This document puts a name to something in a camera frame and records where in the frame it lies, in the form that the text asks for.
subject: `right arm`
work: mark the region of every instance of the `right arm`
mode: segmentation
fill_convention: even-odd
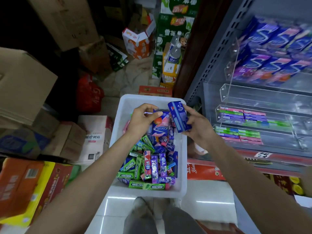
[[[311,233],[312,219],[290,195],[267,179],[244,160],[235,149],[226,145],[210,122],[192,108],[184,132],[213,157],[226,181],[261,233]]]

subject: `left arm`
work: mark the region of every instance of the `left arm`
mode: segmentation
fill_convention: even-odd
[[[102,203],[130,149],[146,133],[162,112],[144,116],[156,109],[143,104],[133,111],[127,132],[99,159],[81,173],[30,226],[27,234],[83,234]]]

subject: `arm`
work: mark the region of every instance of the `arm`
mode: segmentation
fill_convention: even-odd
[[[27,234],[83,234],[130,149],[146,133],[150,123],[162,115],[156,112],[144,116],[145,111],[156,108],[151,104],[136,108],[127,132],[47,206]]]
[[[226,145],[203,115],[184,107],[192,125],[184,134],[211,154],[261,233],[311,233],[312,219],[291,196]]]

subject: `white plastic bin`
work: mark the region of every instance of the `white plastic bin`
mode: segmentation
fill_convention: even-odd
[[[180,98],[156,97],[146,95],[125,94],[120,98],[118,110],[115,118],[113,133],[110,146],[112,146],[119,137],[122,136],[122,129],[126,122],[130,120],[130,115],[133,110],[143,103],[154,104],[160,109],[169,109],[168,103],[172,101],[185,101]],[[187,137],[181,133],[174,133],[175,151],[178,152],[178,178],[176,183],[171,186],[170,190],[152,191],[131,189],[121,181],[115,179],[111,185],[110,191],[120,192],[127,195],[135,196],[150,196],[163,198],[182,198],[186,193],[187,188]]]

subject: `leg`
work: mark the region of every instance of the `leg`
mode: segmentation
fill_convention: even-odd
[[[206,234],[198,223],[185,211],[170,204],[163,213],[166,234]]]
[[[137,197],[124,221],[123,234],[157,234],[153,212],[142,197]]]

